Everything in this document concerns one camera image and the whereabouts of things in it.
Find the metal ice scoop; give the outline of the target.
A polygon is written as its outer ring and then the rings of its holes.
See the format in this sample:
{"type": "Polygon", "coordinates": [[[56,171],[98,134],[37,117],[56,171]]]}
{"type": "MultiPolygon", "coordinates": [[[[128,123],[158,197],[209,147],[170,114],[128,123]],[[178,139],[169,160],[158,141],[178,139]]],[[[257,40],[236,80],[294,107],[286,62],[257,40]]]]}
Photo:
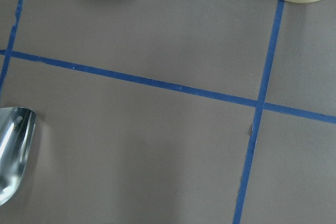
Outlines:
{"type": "Polygon", "coordinates": [[[24,177],[36,125],[28,108],[1,108],[1,205],[18,191],[24,177]]]}

